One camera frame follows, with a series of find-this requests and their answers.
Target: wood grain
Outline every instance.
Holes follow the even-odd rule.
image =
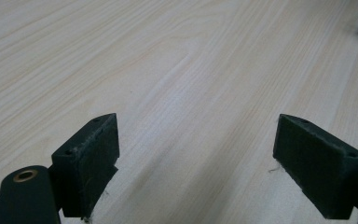
[[[358,148],[357,16],[355,0],[0,0],[0,182],[116,112],[93,223],[357,223],[325,220],[272,158],[281,113]]]

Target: dark block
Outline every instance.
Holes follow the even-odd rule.
[[[52,154],[52,176],[59,183],[66,217],[90,217],[119,157],[116,114],[88,122]]]
[[[351,216],[356,148],[307,120],[280,115],[273,157],[325,218]]]

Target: wooden floor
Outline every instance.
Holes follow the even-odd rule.
[[[358,0],[0,0],[0,182],[114,112],[92,223],[357,223],[272,148],[281,113],[358,148]]]

